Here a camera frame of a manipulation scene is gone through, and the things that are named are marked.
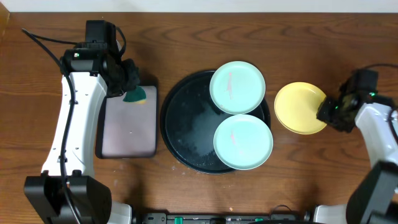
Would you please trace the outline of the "green yellow sponge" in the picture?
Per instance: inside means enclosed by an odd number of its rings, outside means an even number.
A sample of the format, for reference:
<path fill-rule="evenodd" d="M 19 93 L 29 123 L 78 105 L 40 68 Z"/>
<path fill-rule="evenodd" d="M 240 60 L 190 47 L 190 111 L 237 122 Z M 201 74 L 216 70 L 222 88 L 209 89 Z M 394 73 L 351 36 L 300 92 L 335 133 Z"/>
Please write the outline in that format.
<path fill-rule="evenodd" d="M 144 104 L 146 98 L 145 90 L 141 86 L 137 86 L 134 90 L 126 92 L 123 102 Z"/>

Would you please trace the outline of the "yellow plate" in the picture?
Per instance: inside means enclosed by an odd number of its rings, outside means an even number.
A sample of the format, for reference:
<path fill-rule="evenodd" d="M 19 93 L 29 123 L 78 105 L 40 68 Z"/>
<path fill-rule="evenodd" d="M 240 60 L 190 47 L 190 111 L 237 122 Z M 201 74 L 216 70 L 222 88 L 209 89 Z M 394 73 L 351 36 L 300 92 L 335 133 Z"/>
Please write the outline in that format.
<path fill-rule="evenodd" d="M 325 97 L 321 89 L 310 83 L 289 83 L 275 97 L 275 114 L 288 130 L 297 134 L 315 134 L 326 127 L 326 123 L 317 119 L 318 107 Z"/>

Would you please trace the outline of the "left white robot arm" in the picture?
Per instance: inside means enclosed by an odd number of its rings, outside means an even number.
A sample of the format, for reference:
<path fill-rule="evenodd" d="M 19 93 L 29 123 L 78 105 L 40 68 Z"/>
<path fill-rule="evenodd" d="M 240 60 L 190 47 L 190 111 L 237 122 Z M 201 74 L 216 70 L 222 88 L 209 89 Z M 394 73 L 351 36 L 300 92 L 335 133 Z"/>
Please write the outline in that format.
<path fill-rule="evenodd" d="M 117 40 L 76 43 L 56 60 L 62 71 L 62 104 L 52 149 L 39 176 L 28 176 L 24 193 L 44 223 L 132 223 L 133 209 L 114 202 L 95 178 L 93 156 L 105 98 L 146 100 L 125 46 Z"/>

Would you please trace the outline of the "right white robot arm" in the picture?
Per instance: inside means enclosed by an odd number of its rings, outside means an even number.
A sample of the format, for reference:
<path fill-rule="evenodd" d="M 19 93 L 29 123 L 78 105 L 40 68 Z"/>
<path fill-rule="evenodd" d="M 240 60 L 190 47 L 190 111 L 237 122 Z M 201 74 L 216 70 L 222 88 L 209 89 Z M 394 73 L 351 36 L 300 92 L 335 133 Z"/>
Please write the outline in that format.
<path fill-rule="evenodd" d="M 315 223 L 397 223 L 397 106 L 375 91 L 342 92 L 338 101 L 325 99 L 318 119 L 339 131 L 358 128 L 371 171 L 343 205 L 319 205 Z"/>

